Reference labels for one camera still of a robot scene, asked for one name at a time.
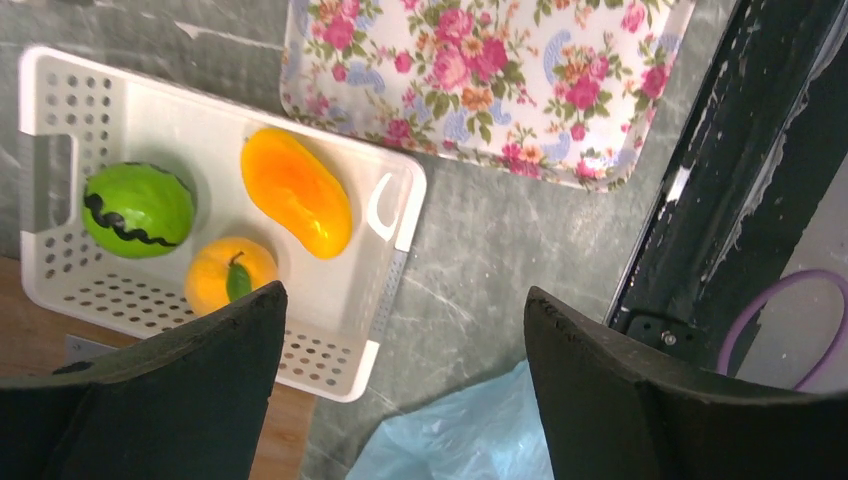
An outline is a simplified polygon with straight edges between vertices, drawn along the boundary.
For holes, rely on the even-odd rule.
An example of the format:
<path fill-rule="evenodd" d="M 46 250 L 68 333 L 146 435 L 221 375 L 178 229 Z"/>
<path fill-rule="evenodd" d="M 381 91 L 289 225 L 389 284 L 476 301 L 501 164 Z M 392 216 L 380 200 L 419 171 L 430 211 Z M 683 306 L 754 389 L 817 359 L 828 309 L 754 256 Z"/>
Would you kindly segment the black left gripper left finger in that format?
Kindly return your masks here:
<path fill-rule="evenodd" d="M 278 281 L 48 375 L 1 382 L 5 479 L 246 479 L 281 359 Z"/>

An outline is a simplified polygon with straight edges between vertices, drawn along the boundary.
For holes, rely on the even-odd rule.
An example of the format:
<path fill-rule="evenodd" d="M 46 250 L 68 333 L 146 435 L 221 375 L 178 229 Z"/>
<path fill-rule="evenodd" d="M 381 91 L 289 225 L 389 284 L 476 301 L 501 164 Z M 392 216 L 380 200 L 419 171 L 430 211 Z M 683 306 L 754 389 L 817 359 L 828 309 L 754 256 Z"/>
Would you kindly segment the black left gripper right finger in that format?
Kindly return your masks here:
<path fill-rule="evenodd" d="M 847 396 L 732 379 L 588 319 L 539 287 L 524 338 L 557 479 L 843 479 Z"/>

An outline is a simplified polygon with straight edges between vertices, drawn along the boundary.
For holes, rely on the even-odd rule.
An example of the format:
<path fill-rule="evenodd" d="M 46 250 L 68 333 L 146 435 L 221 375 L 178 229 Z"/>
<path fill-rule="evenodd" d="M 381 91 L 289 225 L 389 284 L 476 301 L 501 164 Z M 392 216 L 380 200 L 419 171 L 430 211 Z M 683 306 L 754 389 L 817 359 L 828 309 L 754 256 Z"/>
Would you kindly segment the light blue cartoon plastic bag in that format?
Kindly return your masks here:
<path fill-rule="evenodd" d="M 552 479 L 528 362 L 381 422 L 349 479 Z"/>

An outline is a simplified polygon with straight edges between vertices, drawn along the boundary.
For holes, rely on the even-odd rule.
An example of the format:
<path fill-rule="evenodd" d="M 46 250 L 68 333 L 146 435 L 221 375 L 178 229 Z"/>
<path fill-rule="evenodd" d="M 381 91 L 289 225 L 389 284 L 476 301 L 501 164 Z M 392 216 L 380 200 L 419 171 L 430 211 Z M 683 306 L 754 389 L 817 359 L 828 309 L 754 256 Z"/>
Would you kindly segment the orange peach toy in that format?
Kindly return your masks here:
<path fill-rule="evenodd" d="M 201 249 L 184 280 L 184 296 L 197 316 L 229 305 L 278 278 L 273 255 L 244 237 L 225 237 Z"/>

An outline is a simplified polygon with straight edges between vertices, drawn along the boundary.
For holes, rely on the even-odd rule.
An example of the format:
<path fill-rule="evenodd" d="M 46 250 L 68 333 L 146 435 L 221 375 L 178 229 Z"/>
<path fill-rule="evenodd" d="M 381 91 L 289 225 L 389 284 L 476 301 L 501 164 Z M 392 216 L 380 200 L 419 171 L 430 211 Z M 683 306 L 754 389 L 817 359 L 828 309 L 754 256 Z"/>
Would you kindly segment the green round fruit toy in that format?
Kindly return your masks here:
<path fill-rule="evenodd" d="M 105 251 L 127 259 L 173 252 L 191 233 L 195 214 L 185 183 L 149 163 L 104 167 L 87 179 L 81 198 L 87 233 Z"/>

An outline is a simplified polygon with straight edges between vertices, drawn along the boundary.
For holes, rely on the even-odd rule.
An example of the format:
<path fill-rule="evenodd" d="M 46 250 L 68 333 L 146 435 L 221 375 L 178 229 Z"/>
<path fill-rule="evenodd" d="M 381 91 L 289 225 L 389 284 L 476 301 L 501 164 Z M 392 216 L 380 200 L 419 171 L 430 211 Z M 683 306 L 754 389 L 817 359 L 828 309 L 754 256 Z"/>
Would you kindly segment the orange mango toy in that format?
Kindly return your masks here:
<path fill-rule="evenodd" d="M 240 168 L 254 205 L 310 254 L 327 260 L 345 250 L 353 236 L 351 201 L 294 136 L 275 128 L 256 131 L 242 147 Z"/>

